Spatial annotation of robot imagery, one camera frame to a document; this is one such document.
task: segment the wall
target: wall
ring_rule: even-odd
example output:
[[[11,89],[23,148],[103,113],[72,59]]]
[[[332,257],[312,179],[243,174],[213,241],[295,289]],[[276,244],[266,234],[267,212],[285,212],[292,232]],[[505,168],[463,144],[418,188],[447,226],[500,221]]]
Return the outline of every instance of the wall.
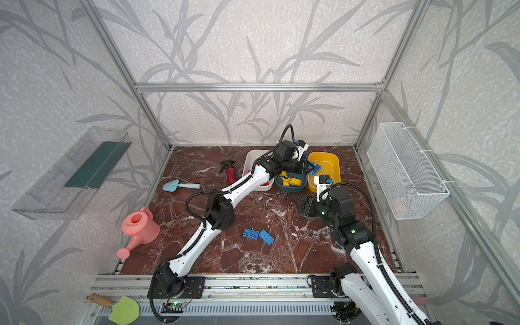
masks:
[[[432,2],[389,88],[517,266],[519,8],[514,1]],[[391,121],[383,106],[372,132]],[[397,222],[364,162],[401,257],[420,274],[437,318],[519,324],[519,310],[450,204]]]
[[[134,79],[381,81],[415,0],[95,0]],[[353,144],[372,93],[147,94],[172,143],[271,144],[280,126]]]
[[[122,219],[140,207],[166,147],[86,19],[69,1],[0,3],[0,322],[71,324],[111,272]],[[11,207],[91,126],[132,145],[79,219]]]

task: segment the toy shovel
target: toy shovel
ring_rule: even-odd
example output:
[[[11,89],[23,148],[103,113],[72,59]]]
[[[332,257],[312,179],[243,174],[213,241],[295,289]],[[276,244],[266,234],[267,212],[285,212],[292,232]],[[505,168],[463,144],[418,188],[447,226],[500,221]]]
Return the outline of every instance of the toy shovel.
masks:
[[[108,298],[98,294],[91,294],[88,300],[105,308],[112,308],[112,313],[108,317],[109,320],[119,325],[127,325],[139,317],[139,305],[133,299],[122,296],[119,302],[113,302]]]
[[[169,183],[166,183],[163,185],[163,191],[167,191],[167,192],[175,192],[175,190],[177,189],[177,187],[185,187],[185,188],[200,188],[200,184],[190,184],[190,183],[184,183],[184,184],[179,184],[179,180],[176,179],[176,180],[173,180]]]

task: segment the pink watering can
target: pink watering can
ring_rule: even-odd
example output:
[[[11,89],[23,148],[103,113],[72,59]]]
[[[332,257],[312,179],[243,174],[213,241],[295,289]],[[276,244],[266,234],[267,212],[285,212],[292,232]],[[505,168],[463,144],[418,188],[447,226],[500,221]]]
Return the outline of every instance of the pink watering can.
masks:
[[[130,251],[141,244],[152,242],[159,235],[159,225],[153,221],[150,209],[143,206],[141,211],[134,212],[123,221],[123,232],[132,237],[132,241],[126,248],[118,250],[120,259],[127,259]]]

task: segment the black mounting plate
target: black mounting plate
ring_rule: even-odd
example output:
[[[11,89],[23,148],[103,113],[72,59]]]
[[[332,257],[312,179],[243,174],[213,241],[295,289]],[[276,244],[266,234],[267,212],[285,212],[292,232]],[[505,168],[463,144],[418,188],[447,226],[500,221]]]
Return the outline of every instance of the black mounting plate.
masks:
[[[313,298],[337,298],[331,291],[330,276],[311,275],[309,279],[313,289]]]
[[[206,281],[205,277],[186,277],[186,285],[191,288],[193,291],[193,299],[200,299],[202,297],[202,291],[204,290],[204,282]],[[153,284],[153,299],[168,299],[168,295],[166,291],[162,288],[159,281],[155,280]],[[179,299],[190,299],[191,292],[188,289],[184,289],[184,292],[177,297]]]

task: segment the yellow bin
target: yellow bin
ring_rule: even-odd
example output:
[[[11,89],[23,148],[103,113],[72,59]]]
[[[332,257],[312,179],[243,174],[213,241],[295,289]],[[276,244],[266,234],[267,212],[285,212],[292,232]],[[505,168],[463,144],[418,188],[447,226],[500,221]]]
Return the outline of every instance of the yellow bin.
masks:
[[[309,161],[315,162],[321,166],[320,171],[316,175],[307,176],[309,190],[314,193],[318,192],[316,185],[314,184],[314,176],[317,175],[329,175],[334,183],[341,182],[340,176],[340,160],[338,157],[330,152],[311,152],[309,155]]]

